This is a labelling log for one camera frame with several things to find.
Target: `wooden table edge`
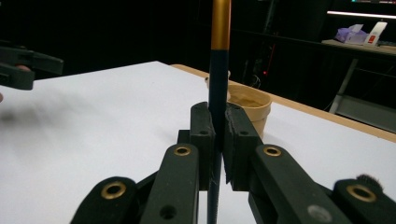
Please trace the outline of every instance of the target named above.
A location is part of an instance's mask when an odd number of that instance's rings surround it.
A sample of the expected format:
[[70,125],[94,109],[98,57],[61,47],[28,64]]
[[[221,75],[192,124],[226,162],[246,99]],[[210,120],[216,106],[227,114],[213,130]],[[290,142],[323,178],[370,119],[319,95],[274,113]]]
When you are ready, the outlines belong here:
[[[173,66],[173,67],[175,67],[177,69],[183,70],[185,72],[194,74],[194,75],[199,76],[199,77],[208,77],[209,76],[209,74],[206,73],[206,72],[203,72],[203,71],[188,67],[188,66],[183,65],[183,64],[178,64],[177,63],[177,64],[171,64],[171,66]],[[242,85],[242,84],[239,84],[239,83],[236,83],[236,82],[233,82],[233,81],[231,81],[231,82],[233,84]],[[361,131],[363,133],[368,133],[368,134],[374,135],[374,136],[376,136],[378,138],[382,138],[382,139],[388,140],[390,142],[396,143],[396,134],[395,133],[390,133],[390,132],[378,129],[376,127],[373,127],[373,126],[357,122],[357,121],[352,120],[352,119],[346,119],[346,118],[331,114],[329,112],[316,109],[316,108],[314,108],[312,106],[303,105],[303,104],[294,102],[292,100],[289,100],[289,99],[286,99],[286,98],[283,98],[283,97],[280,97],[280,96],[277,96],[277,95],[273,95],[273,94],[271,94],[269,92],[267,92],[267,93],[271,95],[271,98],[272,98],[273,102],[275,102],[277,104],[285,105],[287,107],[290,107],[290,108],[305,112],[307,114],[310,114],[310,115],[313,115],[313,116],[316,116],[316,117],[319,117],[319,118],[322,118],[322,119],[326,119],[326,120],[341,124],[343,126],[346,126],[348,128],[352,128],[352,129]]]

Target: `tissue box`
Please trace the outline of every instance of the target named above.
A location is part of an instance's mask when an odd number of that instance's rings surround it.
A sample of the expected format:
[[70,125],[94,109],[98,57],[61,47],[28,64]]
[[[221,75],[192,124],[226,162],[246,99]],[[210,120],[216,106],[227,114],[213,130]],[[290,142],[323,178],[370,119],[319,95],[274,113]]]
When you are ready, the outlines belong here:
[[335,38],[345,44],[363,45],[368,34],[361,29],[357,31],[356,29],[354,30],[351,28],[352,26],[349,28],[338,29]]

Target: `brown paper cup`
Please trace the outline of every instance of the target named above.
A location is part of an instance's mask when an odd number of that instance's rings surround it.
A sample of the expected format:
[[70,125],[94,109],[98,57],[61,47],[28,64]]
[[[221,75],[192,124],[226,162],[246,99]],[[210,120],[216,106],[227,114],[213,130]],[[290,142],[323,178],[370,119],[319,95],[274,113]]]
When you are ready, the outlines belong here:
[[265,122],[271,112],[271,96],[253,88],[231,84],[228,86],[229,102],[244,108],[248,118],[261,138],[264,136]]

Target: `brass screw insert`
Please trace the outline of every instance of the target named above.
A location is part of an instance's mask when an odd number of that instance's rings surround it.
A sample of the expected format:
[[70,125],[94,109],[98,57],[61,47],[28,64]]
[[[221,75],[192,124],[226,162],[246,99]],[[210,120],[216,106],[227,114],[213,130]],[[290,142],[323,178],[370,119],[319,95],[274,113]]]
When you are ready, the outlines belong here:
[[376,200],[375,194],[363,185],[349,185],[346,187],[346,191],[356,199],[366,203],[373,203]]
[[282,151],[276,147],[265,147],[263,151],[265,154],[267,154],[267,156],[272,157],[278,157],[282,154]]
[[177,147],[174,151],[177,156],[188,156],[191,153],[189,147]]
[[120,181],[114,181],[106,184],[101,192],[103,198],[112,200],[119,198],[126,191],[126,186]]

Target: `white tabletop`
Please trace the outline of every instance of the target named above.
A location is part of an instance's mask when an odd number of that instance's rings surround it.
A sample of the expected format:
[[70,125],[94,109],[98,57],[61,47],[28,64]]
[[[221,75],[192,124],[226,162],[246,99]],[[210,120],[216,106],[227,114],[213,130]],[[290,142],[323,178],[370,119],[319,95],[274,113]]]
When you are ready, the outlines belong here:
[[[100,181],[138,182],[157,171],[190,108],[207,101],[203,79],[152,62],[0,87],[0,223],[69,223]],[[319,184],[359,174],[396,199],[396,144],[276,103],[264,143],[285,148]],[[219,223],[254,223],[248,194],[222,177]],[[205,192],[199,222],[205,223]]]

